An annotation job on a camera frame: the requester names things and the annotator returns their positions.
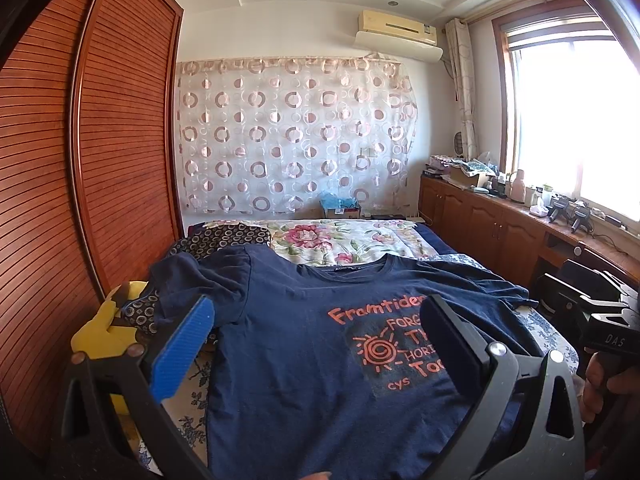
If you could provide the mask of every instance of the metal screw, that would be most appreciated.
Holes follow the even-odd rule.
[[[551,352],[549,352],[549,357],[551,358],[552,361],[555,361],[556,363],[561,363],[562,361],[564,361],[564,356],[562,355],[562,352],[559,350],[552,350]]]
[[[71,355],[71,364],[79,365],[86,358],[84,352],[75,352]]]
[[[497,341],[494,341],[489,345],[489,352],[497,356],[505,355],[507,353],[507,347],[502,343],[498,343]]]
[[[130,357],[140,357],[143,353],[145,353],[145,346],[140,343],[133,343],[127,348],[127,355]]]

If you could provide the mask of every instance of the floral bedding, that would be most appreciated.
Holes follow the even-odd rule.
[[[214,221],[207,227],[233,224],[233,221]],[[271,233],[271,248],[283,258],[312,266],[341,266],[374,262],[385,253],[425,260],[447,260],[482,267],[466,254],[438,255],[413,229],[415,223],[403,220],[291,220],[242,221],[250,225],[265,226]],[[543,352],[559,349],[575,372],[578,355],[574,348],[537,311],[518,307],[516,314],[527,327]],[[187,440],[196,455],[207,462],[205,414],[207,387],[212,354],[200,352],[185,376],[178,392],[162,405]],[[159,473],[143,442],[140,462]]]

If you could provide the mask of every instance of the air conditioner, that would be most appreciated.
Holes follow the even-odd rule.
[[[363,10],[358,19],[354,46],[437,62],[442,56],[442,49],[437,44],[435,27],[375,10]]]

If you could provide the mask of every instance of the navy blue t-shirt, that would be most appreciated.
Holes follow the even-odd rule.
[[[196,294],[213,300],[207,447],[220,480],[418,478],[470,407],[420,326],[428,294],[487,340],[540,355],[511,310],[529,303],[526,290],[471,266],[387,254],[309,267],[244,245],[199,263],[179,253],[151,273],[159,318]]]

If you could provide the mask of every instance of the white wall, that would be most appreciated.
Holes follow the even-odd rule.
[[[329,2],[263,2],[184,15],[178,61],[223,57],[362,56],[351,45],[359,6]],[[418,105],[410,155],[409,186],[417,209],[420,172],[430,155],[452,154],[455,92],[444,65],[399,58],[407,68]]]
[[[502,99],[498,50],[491,18],[471,25],[469,34],[476,73],[474,126],[479,151],[491,152],[492,159],[497,162],[500,160],[502,140]]]

